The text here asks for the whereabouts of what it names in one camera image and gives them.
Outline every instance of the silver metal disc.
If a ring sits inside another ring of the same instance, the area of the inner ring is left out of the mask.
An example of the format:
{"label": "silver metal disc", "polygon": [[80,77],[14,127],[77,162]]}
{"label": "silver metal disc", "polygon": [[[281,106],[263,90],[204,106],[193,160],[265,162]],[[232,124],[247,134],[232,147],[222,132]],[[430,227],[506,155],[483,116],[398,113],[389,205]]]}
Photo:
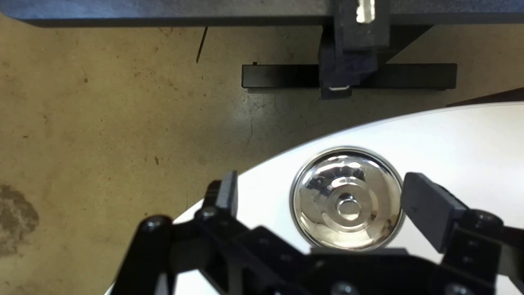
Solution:
{"label": "silver metal disc", "polygon": [[401,180],[380,155],[330,149],[306,164],[291,186],[291,213],[314,244],[368,250],[401,224]]}

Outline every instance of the black mount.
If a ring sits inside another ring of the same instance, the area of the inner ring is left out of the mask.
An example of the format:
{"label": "black mount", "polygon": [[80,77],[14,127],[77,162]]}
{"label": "black mount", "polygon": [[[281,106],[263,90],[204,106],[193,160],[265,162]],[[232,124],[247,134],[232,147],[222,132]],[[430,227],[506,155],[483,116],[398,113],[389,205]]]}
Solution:
{"label": "black mount", "polygon": [[131,242],[111,295],[172,295],[176,275],[198,268],[219,293],[245,295],[489,295],[496,275],[524,291],[524,231],[470,209],[422,173],[406,173],[402,209],[440,264],[402,249],[365,254],[312,250],[303,255],[265,227],[234,218],[235,173],[212,182],[188,223],[145,218]]}
{"label": "black mount", "polygon": [[[366,6],[371,19],[358,21],[358,5],[370,3],[375,3]],[[430,26],[389,26],[389,0],[332,0],[332,5],[332,24],[322,26],[319,64],[242,65],[242,87],[321,88],[322,98],[350,96],[352,88],[455,87],[455,64],[384,64]]]}

